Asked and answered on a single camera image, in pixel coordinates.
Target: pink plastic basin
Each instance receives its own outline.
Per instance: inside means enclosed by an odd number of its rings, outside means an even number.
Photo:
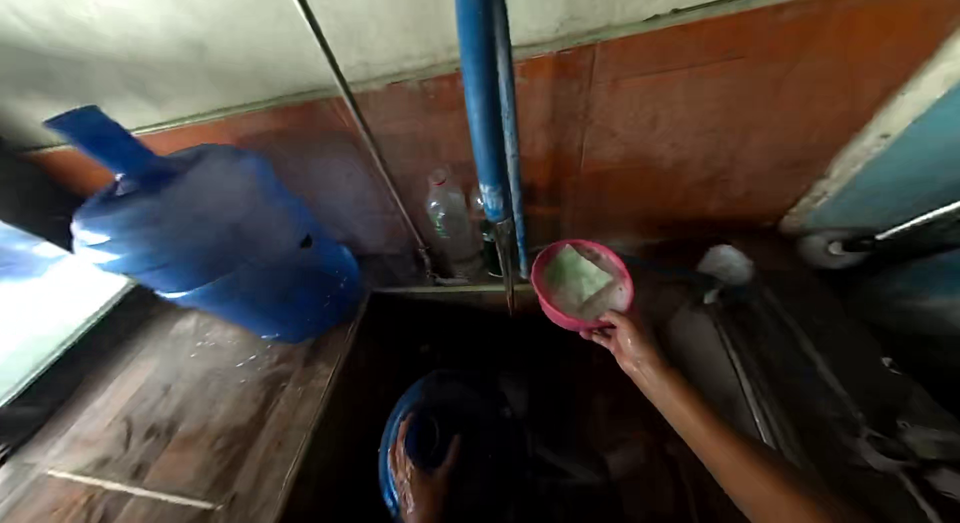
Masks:
[[[613,279],[620,285],[616,293],[614,309],[625,311],[630,308],[630,304],[634,300],[634,280],[630,277],[627,266],[616,253],[599,243],[585,239],[563,239],[551,243],[546,249],[540,251],[539,255],[536,255],[536,260],[534,260],[533,270],[530,273],[530,283],[533,283],[534,290],[537,292],[536,297],[540,300],[540,308],[554,324],[567,330],[580,332],[581,330],[607,328],[610,326],[609,323],[570,316],[550,303],[550,292],[546,285],[546,266],[550,263],[550,260],[557,256],[560,249],[567,245],[572,246],[585,259],[590,260],[600,269],[614,276]]]

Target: wet surface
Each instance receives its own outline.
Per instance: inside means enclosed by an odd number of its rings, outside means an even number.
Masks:
[[[441,368],[495,380],[527,431],[531,473],[509,520],[742,520],[607,351],[539,311],[375,295],[366,313],[283,521],[389,521],[380,435],[403,391]]]

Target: wooden counter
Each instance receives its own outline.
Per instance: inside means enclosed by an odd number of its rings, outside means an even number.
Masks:
[[[268,344],[170,304],[0,467],[0,521],[271,523],[354,325]]]

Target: human hand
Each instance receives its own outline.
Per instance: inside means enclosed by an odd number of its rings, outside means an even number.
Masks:
[[[583,330],[580,336],[609,350],[634,382],[647,382],[652,374],[666,366],[647,333],[626,315],[609,310],[600,315],[600,320],[613,324],[613,327]]]
[[[404,441],[410,428],[412,414],[401,423],[397,440],[390,446],[390,474],[400,502],[400,515],[405,523],[435,523],[439,521],[444,507],[444,497],[450,485],[450,469],[460,453],[460,435],[457,434],[447,448],[443,463],[428,472],[419,468],[407,455]]]

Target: blue painted wall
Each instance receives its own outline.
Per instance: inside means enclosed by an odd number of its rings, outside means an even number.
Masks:
[[[884,229],[960,200],[960,88],[807,218],[810,230]]]

